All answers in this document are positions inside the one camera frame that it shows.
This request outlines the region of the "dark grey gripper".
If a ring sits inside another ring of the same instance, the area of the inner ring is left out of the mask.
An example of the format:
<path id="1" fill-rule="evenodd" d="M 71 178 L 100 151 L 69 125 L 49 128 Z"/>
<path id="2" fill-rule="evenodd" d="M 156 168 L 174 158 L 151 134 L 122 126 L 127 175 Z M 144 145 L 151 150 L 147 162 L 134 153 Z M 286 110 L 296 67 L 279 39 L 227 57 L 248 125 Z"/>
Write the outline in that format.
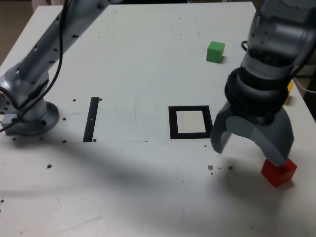
<path id="1" fill-rule="evenodd" d="M 284 107 L 237 107 L 226 103 L 217 114 L 210 134 L 215 152 L 223 152 L 231 133 L 253 141 L 276 166 L 287 162 L 294 141 Z"/>

